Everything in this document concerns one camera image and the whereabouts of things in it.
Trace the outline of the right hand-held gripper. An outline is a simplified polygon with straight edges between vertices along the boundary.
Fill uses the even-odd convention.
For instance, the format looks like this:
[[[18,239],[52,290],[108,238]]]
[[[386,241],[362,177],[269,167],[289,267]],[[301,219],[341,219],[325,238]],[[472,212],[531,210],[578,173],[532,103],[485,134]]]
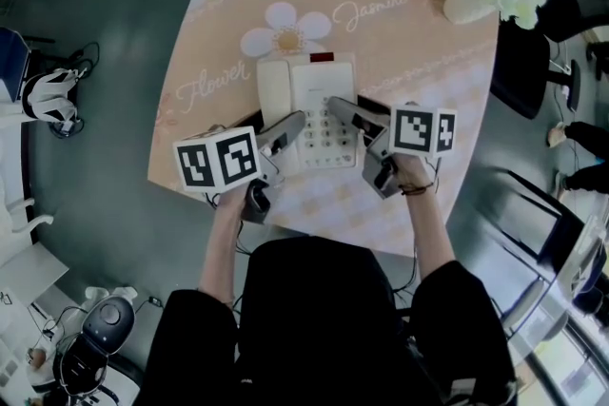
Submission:
[[[454,151],[458,111],[422,106],[393,106],[358,97],[356,103],[330,97],[327,109],[342,124],[356,129],[366,147],[363,178],[388,199],[399,193],[394,156],[405,154],[438,160]]]

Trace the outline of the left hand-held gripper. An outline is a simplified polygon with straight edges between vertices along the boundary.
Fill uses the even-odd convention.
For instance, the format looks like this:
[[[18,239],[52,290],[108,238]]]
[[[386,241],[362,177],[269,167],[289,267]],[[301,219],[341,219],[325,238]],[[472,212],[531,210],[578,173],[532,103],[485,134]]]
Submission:
[[[216,129],[178,141],[173,153],[182,187],[209,198],[243,186],[246,205],[242,218],[262,224],[283,181],[272,161],[284,154],[305,128],[301,110],[263,130],[257,141],[251,126]]]

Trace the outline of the cream telephone base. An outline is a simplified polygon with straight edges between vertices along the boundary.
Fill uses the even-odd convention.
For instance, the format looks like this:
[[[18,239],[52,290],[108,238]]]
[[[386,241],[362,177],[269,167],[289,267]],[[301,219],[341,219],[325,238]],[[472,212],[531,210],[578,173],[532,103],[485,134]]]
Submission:
[[[287,176],[317,169],[353,167],[357,163],[358,136],[327,109],[330,97],[356,101],[353,56],[315,53],[267,58],[289,63],[292,106],[305,114],[304,130],[275,164]]]

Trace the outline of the person's right forearm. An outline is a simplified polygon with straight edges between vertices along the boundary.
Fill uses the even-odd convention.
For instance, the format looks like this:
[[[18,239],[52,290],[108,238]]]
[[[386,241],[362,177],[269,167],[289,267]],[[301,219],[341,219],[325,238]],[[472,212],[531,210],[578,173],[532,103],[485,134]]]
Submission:
[[[394,161],[401,184],[426,185],[432,182],[419,157],[399,154]],[[422,195],[408,196],[405,199],[412,222],[421,279],[424,280],[456,258],[436,194],[428,190]]]

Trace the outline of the person's left forearm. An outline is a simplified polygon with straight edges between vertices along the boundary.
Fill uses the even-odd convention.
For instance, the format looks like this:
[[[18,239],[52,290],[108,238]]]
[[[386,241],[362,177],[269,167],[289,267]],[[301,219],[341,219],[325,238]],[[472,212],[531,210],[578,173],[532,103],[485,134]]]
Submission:
[[[246,192],[247,186],[242,185],[220,196],[198,283],[199,291],[229,308],[234,300],[236,245],[241,215],[246,205]]]

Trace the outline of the black wrist band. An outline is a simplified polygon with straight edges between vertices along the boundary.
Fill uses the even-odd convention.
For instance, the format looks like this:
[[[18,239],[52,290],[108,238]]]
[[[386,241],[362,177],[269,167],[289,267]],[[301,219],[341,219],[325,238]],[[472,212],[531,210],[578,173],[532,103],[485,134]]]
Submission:
[[[419,196],[426,193],[428,190],[435,192],[436,183],[431,182],[426,185],[414,185],[414,184],[399,184],[398,188],[405,197],[408,196]]]

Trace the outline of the black mesh office chair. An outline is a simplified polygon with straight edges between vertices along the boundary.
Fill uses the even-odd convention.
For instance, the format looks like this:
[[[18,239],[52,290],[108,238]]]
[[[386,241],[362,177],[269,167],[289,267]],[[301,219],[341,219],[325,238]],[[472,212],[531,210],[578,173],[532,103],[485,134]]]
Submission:
[[[574,60],[566,72],[550,68],[550,43],[561,43],[589,29],[609,26],[609,0],[547,0],[538,8],[538,23],[521,29],[501,22],[491,92],[519,115],[532,120],[543,102],[546,85],[568,89],[567,107],[580,101],[580,66]]]

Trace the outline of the person's black shirt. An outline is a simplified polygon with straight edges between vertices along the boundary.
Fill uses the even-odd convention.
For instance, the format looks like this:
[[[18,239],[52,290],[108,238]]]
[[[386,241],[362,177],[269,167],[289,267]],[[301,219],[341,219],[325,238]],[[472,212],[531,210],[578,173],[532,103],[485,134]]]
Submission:
[[[517,406],[505,334],[482,282],[451,261],[425,277],[410,321],[371,251],[320,238],[262,244],[241,312],[196,290],[167,300],[133,406]]]

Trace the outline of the grey white backpack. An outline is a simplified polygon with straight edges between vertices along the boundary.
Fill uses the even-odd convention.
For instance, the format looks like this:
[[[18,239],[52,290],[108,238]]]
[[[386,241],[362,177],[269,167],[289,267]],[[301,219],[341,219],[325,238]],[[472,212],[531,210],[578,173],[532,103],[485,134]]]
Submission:
[[[65,68],[31,77],[25,82],[21,95],[23,112],[32,119],[62,124],[64,130],[70,130],[79,118],[69,93],[76,88],[80,78],[77,69]]]

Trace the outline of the white dressing table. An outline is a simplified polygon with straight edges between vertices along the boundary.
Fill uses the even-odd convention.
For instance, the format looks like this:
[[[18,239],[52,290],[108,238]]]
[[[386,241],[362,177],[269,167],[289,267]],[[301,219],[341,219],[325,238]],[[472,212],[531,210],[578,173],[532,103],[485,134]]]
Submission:
[[[54,221],[51,215],[31,216],[35,199],[29,194],[24,127],[23,115],[0,116],[0,253],[36,243],[31,234]]]

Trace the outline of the blue chair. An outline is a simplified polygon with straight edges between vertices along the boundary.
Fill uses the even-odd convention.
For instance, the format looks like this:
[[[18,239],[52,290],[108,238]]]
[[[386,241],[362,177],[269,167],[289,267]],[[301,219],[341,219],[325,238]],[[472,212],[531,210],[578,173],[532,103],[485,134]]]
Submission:
[[[0,81],[4,84],[10,100],[20,98],[28,66],[30,50],[23,37],[16,31],[0,28]]]

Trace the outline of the black frame glass desk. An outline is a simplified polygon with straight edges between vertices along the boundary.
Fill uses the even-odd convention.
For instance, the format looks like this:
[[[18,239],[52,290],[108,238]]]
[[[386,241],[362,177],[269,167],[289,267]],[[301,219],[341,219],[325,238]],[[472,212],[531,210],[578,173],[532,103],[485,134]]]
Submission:
[[[514,183],[506,199],[512,221],[501,233],[533,260],[538,268],[557,275],[566,264],[584,229],[584,222],[567,206],[521,175],[508,169],[500,173]]]

